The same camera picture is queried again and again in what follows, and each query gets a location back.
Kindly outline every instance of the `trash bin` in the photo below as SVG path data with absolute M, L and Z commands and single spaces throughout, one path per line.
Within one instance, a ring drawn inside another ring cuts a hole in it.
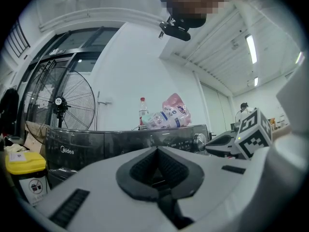
M 5 157 L 6 170 L 21 196 L 32 206 L 50 191 L 45 159 L 36 152 L 14 152 Z

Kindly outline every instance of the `fan guard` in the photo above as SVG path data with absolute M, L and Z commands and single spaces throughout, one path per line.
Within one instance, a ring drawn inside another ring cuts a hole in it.
M 87 130 L 94 118 L 95 98 L 78 72 L 51 68 L 30 84 L 23 114 L 28 131 L 43 144 L 48 127 Z

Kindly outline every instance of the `black rubber pad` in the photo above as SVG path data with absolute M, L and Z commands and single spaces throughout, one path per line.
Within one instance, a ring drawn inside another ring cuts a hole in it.
M 62 228 L 66 228 L 71 222 L 83 202 L 87 198 L 89 191 L 76 189 L 67 200 L 55 211 L 50 220 Z
M 229 172 L 237 173 L 237 174 L 244 174 L 246 171 L 245 168 L 239 168 L 239 167 L 234 167 L 234 166 L 229 166 L 229 165 L 225 165 L 221 169 L 229 171 Z

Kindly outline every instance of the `metal railing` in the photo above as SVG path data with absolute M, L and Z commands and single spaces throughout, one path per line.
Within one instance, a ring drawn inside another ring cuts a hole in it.
M 12 26 L 6 41 L 18 58 L 30 47 L 18 20 Z

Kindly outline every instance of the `plastic bottle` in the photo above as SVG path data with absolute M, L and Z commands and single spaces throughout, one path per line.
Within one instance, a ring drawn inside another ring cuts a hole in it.
M 145 98 L 142 97 L 140 99 L 140 130 L 146 130 L 147 126 L 145 126 L 141 120 L 141 117 L 144 115 L 148 115 L 148 109 L 147 109 L 147 105 L 145 102 Z

